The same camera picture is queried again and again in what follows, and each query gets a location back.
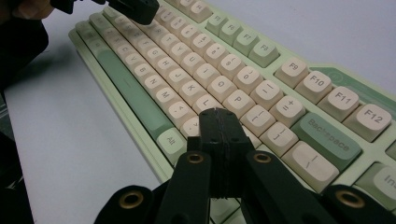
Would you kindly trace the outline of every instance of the white table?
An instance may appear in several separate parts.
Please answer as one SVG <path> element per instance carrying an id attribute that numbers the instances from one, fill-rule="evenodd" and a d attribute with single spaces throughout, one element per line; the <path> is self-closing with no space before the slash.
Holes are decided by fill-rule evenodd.
<path id="1" fill-rule="evenodd" d="M 396 94 L 396 3 L 211 0 L 310 62 L 336 63 Z M 128 185 L 155 189 L 151 172 L 67 33 L 103 6 L 76 2 L 45 20 L 49 47 L 6 91 L 36 223 L 93 223 Z"/>

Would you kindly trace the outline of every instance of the green keycap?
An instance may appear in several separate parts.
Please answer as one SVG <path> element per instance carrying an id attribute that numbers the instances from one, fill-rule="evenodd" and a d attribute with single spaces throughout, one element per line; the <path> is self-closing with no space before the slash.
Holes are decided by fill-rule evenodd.
<path id="1" fill-rule="evenodd" d="M 374 163 L 356 185 L 373 195 L 388 210 L 396 209 L 396 170 Z"/>
<path id="2" fill-rule="evenodd" d="M 97 60 L 153 139 L 174 127 L 113 51 L 101 52 Z"/>
<path id="3" fill-rule="evenodd" d="M 361 147 L 315 113 L 308 113 L 291 127 L 297 136 L 342 172 L 361 153 Z"/>

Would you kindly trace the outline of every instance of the mechanical keyboard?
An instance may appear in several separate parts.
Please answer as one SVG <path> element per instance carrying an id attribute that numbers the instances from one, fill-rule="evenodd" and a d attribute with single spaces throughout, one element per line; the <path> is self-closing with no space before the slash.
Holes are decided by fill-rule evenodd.
<path id="1" fill-rule="evenodd" d="M 199 135 L 198 114 L 223 107 L 307 189 L 353 186 L 396 215 L 394 95 L 204 1 L 159 2 L 150 25 L 105 7 L 69 36 L 161 181 Z M 243 223 L 238 199 L 212 200 L 211 222 Z"/>

